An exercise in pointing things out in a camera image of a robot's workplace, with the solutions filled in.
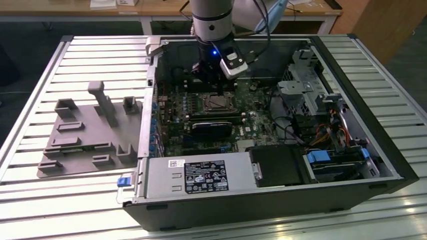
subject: wooden desk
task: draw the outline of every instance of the wooden desk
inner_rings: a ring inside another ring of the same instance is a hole
[[[386,64],[427,15],[427,0],[336,2],[344,14],[338,18],[331,33],[356,34],[378,60]]]
[[[186,21],[179,10],[186,0],[139,0],[136,6],[91,11],[90,0],[1,0],[0,22],[88,22],[139,21],[146,35],[152,35],[152,21]],[[294,13],[287,9],[282,21],[319,21],[319,34],[331,31],[342,10],[330,7],[324,0],[295,5]],[[190,6],[183,11],[191,16]]]

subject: metal bracket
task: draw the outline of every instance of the metal bracket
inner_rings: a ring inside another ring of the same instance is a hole
[[[146,51],[147,51],[147,56],[152,57],[154,55],[162,53],[163,43],[162,43],[162,37],[160,36],[150,36],[147,38],[146,42]]]

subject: label sticker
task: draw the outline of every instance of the label sticker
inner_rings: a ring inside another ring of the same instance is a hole
[[[139,14],[138,11],[120,11],[119,14],[123,14],[123,15],[136,15]]]
[[[184,167],[186,159],[176,159],[168,161],[168,167],[170,168],[182,168]]]
[[[184,164],[186,193],[228,191],[226,163],[220,161]]]

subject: motherboard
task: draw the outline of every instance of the motherboard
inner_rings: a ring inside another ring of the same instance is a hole
[[[222,95],[196,92],[190,84],[163,89],[166,157],[244,152],[248,147],[280,143],[267,110],[271,87],[258,88],[250,79],[238,79],[232,88]]]

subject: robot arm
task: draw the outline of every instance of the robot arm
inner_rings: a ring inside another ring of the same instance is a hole
[[[268,15],[268,19],[272,19],[268,21],[272,31],[283,15],[287,0],[262,1],[190,0],[200,56],[192,73],[202,81],[216,85],[219,93],[222,85],[248,69],[246,56],[235,42],[234,23],[266,33],[264,17]],[[267,12],[260,10],[260,4],[267,6]]]

